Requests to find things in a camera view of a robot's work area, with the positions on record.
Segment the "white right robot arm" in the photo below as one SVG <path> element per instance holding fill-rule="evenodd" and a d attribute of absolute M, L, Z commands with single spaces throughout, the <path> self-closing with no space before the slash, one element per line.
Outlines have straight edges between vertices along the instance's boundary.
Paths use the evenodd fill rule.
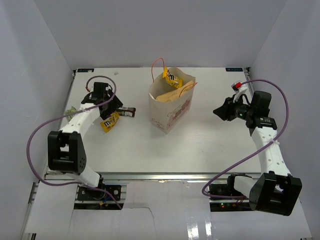
<path fill-rule="evenodd" d="M 270 93 L 255 91 L 250 104 L 245 94 L 227 97 L 223 105 L 213 111 L 223 121 L 236 118 L 245 121 L 250 136 L 259 151 L 261 176 L 252 179 L 244 173 L 233 173 L 227 179 L 226 195 L 236 200 L 246 197 L 253 211 L 289 216 L 302 190 L 302 182 L 287 168 L 277 136 L 276 121 L 269 117 Z"/>

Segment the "large brown chips bag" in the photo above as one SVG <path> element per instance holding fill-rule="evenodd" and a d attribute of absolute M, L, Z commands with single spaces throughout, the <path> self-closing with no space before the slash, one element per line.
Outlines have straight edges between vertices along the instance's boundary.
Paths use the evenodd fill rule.
<path fill-rule="evenodd" d="M 187 92 L 189 92 L 190 90 L 192 90 L 196 86 L 196 84 L 197 82 L 195 81 L 189 81 L 184 86 L 177 88 L 176 90 L 157 96 L 155 100 L 163 103 L 175 101 Z"/>

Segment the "yellow snack packet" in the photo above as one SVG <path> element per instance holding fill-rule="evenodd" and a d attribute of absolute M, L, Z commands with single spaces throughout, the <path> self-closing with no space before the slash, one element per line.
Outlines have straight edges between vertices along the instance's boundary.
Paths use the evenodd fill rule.
<path fill-rule="evenodd" d="M 103 120 L 100 123 L 100 126 L 105 133 L 108 133 L 116 125 L 119 118 L 120 115 L 117 112 L 113 112 L 110 116 L 107 117 L 107 119 Z"/>
<path fill-rule="evenodd" d="M 176 89 L 181 88 L 183 86 L 183 80 L 171 74 L 170 70 L 167 67 L 164 67 L 162 77 L 170 86 Z"/>

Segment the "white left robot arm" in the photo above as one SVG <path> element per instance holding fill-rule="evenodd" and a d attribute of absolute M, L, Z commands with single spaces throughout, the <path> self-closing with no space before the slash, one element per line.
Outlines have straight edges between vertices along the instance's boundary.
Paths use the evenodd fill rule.
<path fill-rule="evenodd" d="M 89 186 L 88 193 L 96 200 L 105 196 L 106 187 L 100 184 L 101 176 L 87 165 L 83 138 L 97 119 L 105 120 L 122 106 L 108 83 L 95 82 L 93 91 L 81 101 L 80 113 L 47 137 L 49 169 Z"/>

